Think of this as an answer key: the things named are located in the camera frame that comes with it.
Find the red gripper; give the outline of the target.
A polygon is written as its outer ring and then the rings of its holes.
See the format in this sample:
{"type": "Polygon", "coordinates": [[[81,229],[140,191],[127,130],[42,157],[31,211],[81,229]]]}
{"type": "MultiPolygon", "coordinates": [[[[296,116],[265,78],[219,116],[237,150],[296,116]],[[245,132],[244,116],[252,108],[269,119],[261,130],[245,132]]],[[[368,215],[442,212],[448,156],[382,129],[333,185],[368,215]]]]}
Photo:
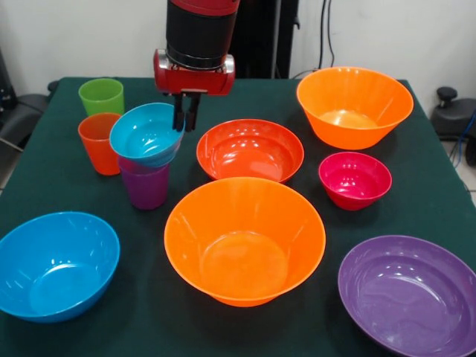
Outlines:
{"type": "Polygon", "coordinates": [[[210,71],[187,69],[172,62],[166,51],[157,49],[153,57],[155,85],[160,92],[174,94],[173,129],[192,132],[196,128],[200,94],[189,94],[190,106],[184,119],[182,108],[184,95],[182,93],[205,93],[222,96],[230,93],[235,80],[235,61],[228,54],[221,67],[210,71]]]}

